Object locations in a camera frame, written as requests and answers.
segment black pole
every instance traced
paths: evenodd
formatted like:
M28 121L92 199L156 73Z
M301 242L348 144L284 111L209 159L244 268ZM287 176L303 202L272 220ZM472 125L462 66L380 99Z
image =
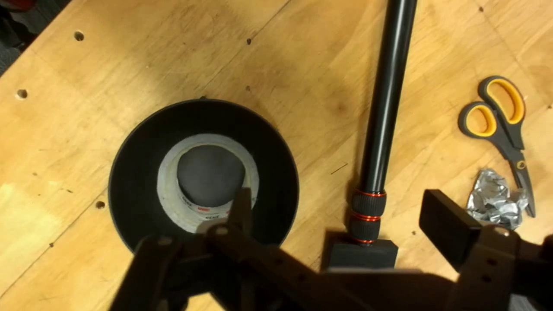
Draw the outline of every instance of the black pole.
M386 173L393 149L405 68L417 0L389 0L374 102L367 130L360 190L353 199L348 232L356 240L375 240L386 207Z

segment wooden surface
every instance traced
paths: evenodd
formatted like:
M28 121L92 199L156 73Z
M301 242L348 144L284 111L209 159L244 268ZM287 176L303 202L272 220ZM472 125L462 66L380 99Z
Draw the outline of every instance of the wooden surface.
M154 111L202 95L279 128L301 176L284 249L318 268L356 180L386 0L75 0L0 78L0 309L106 309L132 259L107 207L111 163ZM553 4L420 0L387 175L382 235L399 268L455 278L418 230L425 188L465 204L477 169L508 176L457 128L477 81L512 78L527 100L526 157L538 218L553 232ZM192 309L218 309L209 297Z

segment screw hole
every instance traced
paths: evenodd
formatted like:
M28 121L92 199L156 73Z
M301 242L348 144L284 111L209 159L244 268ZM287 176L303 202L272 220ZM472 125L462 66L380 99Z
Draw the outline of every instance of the screw hole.
M85 33L83 31L75 31L73 36L75 36L76 42L85 42Z
M21 99L21 100L26 100L30 97L30 92L21 88L16 92L16 97Z
M489 282L491 282L491 277L489 277L489 275L482 275L482 282L484 282L484 284L489 284Z
M498 261L493 259L493 258L488 258L486 263L488 263L489 266L498 266Z

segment aluminum foil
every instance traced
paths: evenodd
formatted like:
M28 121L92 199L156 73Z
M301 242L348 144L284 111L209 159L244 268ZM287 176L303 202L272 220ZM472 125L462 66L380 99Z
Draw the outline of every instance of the aluminum foil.
M469 195L469 214L484 225L503 225L515 230L529 204L522 190L510 192L507 180L495 169L484 168Z

